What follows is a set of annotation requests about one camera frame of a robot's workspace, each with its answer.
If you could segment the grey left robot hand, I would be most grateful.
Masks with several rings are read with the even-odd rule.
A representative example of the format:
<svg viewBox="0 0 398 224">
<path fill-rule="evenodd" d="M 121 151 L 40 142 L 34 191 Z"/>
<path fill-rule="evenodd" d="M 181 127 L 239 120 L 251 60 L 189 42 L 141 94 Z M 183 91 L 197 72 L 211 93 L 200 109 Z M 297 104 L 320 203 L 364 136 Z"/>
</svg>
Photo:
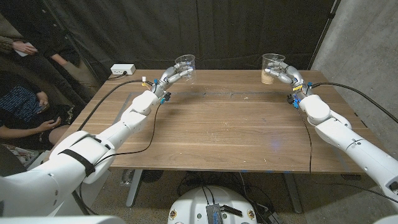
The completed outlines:
<svg viewBox="0 0 398 224">
<path fill-rule="evenodd" d="M 194 71 L 195 65 L 193 62 L 177 62 L 174 66 L 166 69 L 157 83 L 152 87 L 151 92 L 158 98 L 161 98 L 165 95 L 166 90 L 181 78 L 192 78 Z"/>
</svg>

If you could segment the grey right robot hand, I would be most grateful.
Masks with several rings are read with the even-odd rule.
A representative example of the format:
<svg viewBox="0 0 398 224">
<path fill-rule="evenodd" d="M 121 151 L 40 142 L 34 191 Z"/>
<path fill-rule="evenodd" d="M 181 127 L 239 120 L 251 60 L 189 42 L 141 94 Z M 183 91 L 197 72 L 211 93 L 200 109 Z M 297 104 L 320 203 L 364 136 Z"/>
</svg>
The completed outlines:
<svg viewBox="0 0 398 224">
<path fill-rule="evenodd" d="M 293 91 L 302 95 L 302 98 L 312 94 L 300 72 L 291 65 L 284 62 L 269 62 L 262 71 L 272 78 L 277 78 L 281 82 L 291 85 Z"/>
</svg>

